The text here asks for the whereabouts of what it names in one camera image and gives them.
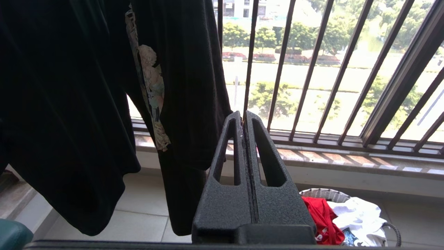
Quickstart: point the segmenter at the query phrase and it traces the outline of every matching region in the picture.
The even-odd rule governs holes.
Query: green object
[[[33,236],[22,223],[0,219],[0,250],[22,250]]]

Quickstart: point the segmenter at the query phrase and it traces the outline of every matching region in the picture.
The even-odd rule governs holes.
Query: red clothing
[[[333,223],[337,216],[323,198],[302,197],[317,227],[316,241],[322,245],[339,245],[344,233]]]

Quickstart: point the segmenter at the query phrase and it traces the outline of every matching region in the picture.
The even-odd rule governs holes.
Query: wicker basket
[[[344,203],[351,197],[343,192],[333,190],[333,189],[325,189],[325,188],[311,188],[304,191],[299,192],[301,196],[304,197],[313,197],[313,198],[324,198],[327,201],[332,201],[335,203]],[[382,227],[388,227],[395,231],[396,234],[396,246],[401,246],[401,234],[399,230],[392,225],[391,223],[385,222],[382,224]]]

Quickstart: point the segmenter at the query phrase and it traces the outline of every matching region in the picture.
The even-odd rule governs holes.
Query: clothing
[[[190,234],[231,112],[212,3],[132,6],[139,71],[129,0],[0,0],[0,169],[11,164],[70,224],[100,233],[122,176],[140,170],[127,93],[159,149],[173,230]]]
[[[126,24],[171,226],[187,235],[231,113],[213,3],[131,0]]]
[[[323,198],[303,197],[305,205],[317,227],[316,242],[320,245],[339,245],[344,241],[344,234],[332,222],[335,213]]]
[[[344,203],[327,202],[337,218],[333,220],[345,234],[346,246],[382,246],[385,233],[381,229],[386,220],[379,218],[381,209],[358,197]]]

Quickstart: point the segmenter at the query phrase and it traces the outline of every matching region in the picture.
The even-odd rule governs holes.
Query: tile floor
[[[191,236],[177,236],[171,229],[161,177],[128,174],[124,181],[125,193],[102,233],[94,237],[86,236],[59,217],[45,239],[191,243]],[[403,246],[444,248],[444,205],[361,198],[380,206],[381,217],[401,231]],[[394,246],[395,234],[391,230],[386,232],[389,246]]]

